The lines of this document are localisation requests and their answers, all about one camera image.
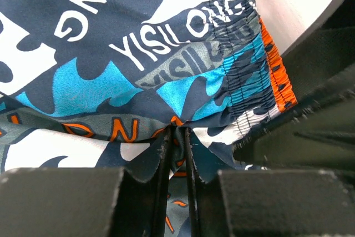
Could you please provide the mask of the blue orange patterned shorts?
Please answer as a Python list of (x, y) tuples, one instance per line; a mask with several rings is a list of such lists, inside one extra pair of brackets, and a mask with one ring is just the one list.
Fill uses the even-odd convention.
[(255, 0), (1, 0), (1, 171), (125, 166), (168, 133), (165, 236), (191, 234), (187, 145), (254, 170), (232, 144), (296, 102)]

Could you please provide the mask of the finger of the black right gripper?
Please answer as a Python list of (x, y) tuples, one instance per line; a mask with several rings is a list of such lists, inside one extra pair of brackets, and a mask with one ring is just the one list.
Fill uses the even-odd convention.
[(283, 56), (292, 90), (301, 100), (354, 63), (354, 27), (320, 29)]
[(263, 167), (354, 170), (354, 65), (232, 147)]

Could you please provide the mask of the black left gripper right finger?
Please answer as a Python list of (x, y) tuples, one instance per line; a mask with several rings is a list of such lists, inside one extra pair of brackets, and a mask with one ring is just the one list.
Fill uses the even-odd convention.
[(192, 236), (353, 236), (354, 175), (235, 170), (185, 132)]

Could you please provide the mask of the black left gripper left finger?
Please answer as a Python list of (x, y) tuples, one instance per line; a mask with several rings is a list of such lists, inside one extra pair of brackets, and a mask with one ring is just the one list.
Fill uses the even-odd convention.
[(123, 167), (14, 168), (1, 175), (2, 236), (163, 236), (171, 132)]

